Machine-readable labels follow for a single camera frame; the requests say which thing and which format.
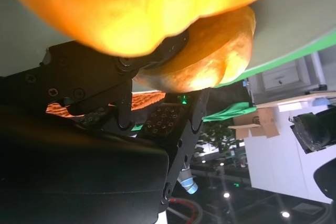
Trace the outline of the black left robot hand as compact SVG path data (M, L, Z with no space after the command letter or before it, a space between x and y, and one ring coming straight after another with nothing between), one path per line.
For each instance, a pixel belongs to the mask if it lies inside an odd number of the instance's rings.
M305 154L335 145L335 107L316 114L300 114L288 120Z

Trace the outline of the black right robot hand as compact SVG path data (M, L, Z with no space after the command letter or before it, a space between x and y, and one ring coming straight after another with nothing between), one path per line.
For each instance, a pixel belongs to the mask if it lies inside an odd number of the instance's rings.
M132 79L176 57L188 30L149 55L51 46L1 79L1 223L155 223L201 133L208 90L167 93L130 137Z

